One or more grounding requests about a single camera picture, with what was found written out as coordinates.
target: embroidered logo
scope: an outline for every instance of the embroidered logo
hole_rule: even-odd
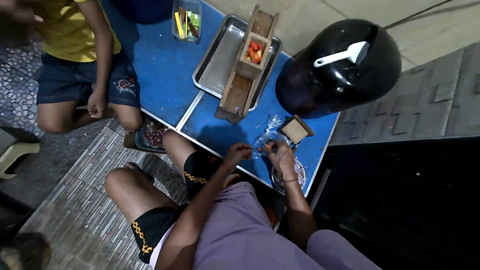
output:
[[[125,80],[125,79],[121,79],[119,80],[119,83],[117,85],[117,90],[120,92],[120,93],[123,93],[123,92],[129,92],[131,93],[134,97],[137,96],[137,94],[135,94],[135,90],[131,89],[131,87],[135,86],[134,84],[134,80],[133,79],[128,79],[128,80]]]

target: wooden mold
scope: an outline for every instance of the wooden mold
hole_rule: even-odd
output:
[[[231,124],[238,124],[247,116],[258,85],[259,75],[265,71],[266,56],[270,50],[278,16],[278,13],[273,16],[263,12],[259,10],[259,5],[255,5],[223,90],[222,99],[215,112],[216,118],[226,119]],[[258,64],[244,58],[251,40],[260,43],[264,50],[262,60]]]

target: stainless steel tray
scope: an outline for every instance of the stainless steel tray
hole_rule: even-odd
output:
[[[217,98],[222,98],[223,89],[227,83],[247,26],[248,23],[246,21],[235,15],[230,14],[225,17],[207,52],[193,72],[192,79],[198,88]],[[265,84],[272,72],[272,67],[275,65],[281,50],[282,42],[276,37],[272,38],[272,45],[267,54],[266,69],[260,74],[261,77],[248,111],[252,111],[257,107]]]

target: metal bowl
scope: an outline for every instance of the metal bowl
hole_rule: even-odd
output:
[[[300,188],[303,188],[305,186],[305,183],[306,183],[305,168],[303,167],[303,165],[300,163],[300,161],[297,158],[295,158],[295,163],[300,165],[300,174],[303,176],[303,178],[305,178],[305,181],[303,181],[303,184],[300,186]],[[272,181],[272,184],[277,189],[279,189],[280,191],[282,191],[283,194],[285,194],[285,189],[281,185],[281,180],[276,175],[275,167],[272,167],[272,170],[270,171],[270,180]]]

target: knee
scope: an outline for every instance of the knee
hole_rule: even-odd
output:
[[[167,134],[163,135],[163,144],[167,145],[176,145],[179,140],[183,140],[183,138],[176,132],[170,130]]]
[[[63,121],[56,121],[54,119],[37,119],[38,128],[49,134],[63,134],[72,131],[71,125]]]
[[[118,188],[123,184],[125,175],[130,171],[128,168],[116,168],[107,173],[105,176],[105,191],[107,194],[111,193],[114,189]]]
[[[140,114],[132,115],[126,118],[119,118],[119,122],[124,129],[131,130],[131,131],[136,131],[141,129],[144,123],[142,116]]]

